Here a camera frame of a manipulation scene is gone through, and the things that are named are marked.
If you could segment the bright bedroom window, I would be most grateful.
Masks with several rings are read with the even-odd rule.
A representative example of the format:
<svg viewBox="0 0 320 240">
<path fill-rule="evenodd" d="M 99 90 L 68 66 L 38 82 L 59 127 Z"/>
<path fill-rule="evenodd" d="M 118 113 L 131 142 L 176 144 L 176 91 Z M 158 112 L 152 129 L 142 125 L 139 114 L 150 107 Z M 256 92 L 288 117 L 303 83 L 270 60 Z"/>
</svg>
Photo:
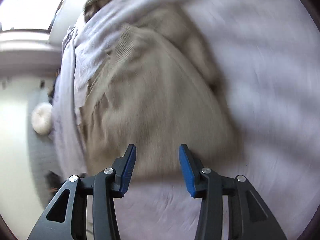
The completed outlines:
<svg viewBox="0 0 320 240">
<path fill-rule="evenodd" d="M 35 30 L 52 27 L 63 0 L 4 0 L 1 3 L 1 31 Z"/>
</svg>

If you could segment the round white pleated cushion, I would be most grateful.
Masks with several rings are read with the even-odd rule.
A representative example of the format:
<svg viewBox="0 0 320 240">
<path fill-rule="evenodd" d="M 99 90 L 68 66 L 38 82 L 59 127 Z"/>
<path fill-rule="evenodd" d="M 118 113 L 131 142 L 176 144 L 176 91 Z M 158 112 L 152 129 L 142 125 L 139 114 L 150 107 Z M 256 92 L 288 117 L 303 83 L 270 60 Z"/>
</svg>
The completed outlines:
<svg viewBox="0 0 320 240">
<path fill-rule="evenodd" d="M 53 106 L 48 102 L 39 103 L 31 113 L 31 125 L 39 135 L 48 135 L 53 126 Z"/>
</svg>

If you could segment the lavender embossed bed blanket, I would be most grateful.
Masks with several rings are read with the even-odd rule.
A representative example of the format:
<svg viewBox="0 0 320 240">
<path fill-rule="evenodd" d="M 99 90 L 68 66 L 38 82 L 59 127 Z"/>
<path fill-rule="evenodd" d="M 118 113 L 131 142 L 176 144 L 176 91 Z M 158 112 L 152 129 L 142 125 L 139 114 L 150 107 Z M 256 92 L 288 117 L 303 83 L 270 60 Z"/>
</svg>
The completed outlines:
<svg viewBox="0 0 320 240">
<path fill-rule="evenodd" d="M 244 140 L 213 169 L 244 174 L 288 239 L 319 239 L 319 29 L 301 0 L 100 0 L 62 42 L 54 141 L 63 177 L 87 172 L 78 133 L 91 77 L 125 23 L 179 5 L 213 56 L 202 72 Z"/>
</svg>

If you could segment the grey quilted headboard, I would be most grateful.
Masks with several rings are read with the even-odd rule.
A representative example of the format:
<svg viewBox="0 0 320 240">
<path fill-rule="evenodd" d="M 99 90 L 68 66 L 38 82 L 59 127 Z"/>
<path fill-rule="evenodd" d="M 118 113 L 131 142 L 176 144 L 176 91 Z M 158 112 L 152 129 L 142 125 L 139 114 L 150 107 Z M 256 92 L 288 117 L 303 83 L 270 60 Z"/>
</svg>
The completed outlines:
<svg viewBox="0 0 320 240">
<path fill-rule="evenodd" d="M 40 203 L 46 207 L 53 197 L 47 177 L 53 173 L 53 181 L 59 183 L 62 181 L 62 172 L 53 138 L 49 135 L 37 134 L 31 124 L 33 110 L 43 102 L 48 102 L 47 91 L 40 88 L 33 90 L 27 104 L 27 144 L 31 177 Z"/>
</svg>

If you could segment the olive brown knit sweater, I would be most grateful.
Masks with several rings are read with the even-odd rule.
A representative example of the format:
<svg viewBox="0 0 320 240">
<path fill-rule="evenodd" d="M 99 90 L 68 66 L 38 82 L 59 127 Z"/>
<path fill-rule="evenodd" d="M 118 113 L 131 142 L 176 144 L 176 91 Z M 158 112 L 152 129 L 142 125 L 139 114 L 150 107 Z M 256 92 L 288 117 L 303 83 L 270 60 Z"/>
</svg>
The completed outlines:
<svg viewBox="0 0 320 240">
<path fill-rule="evenodd" d="M 238 149 L 220 73 L 178 7 L 158 8 L 122 27 L 89 81 L 80 113 L 90 174 L 111 166 L 129 144 L 137 149 L 133 177 L 140 180 L 177 173 L 181 144 L 206 165 Z"/>
</svg>

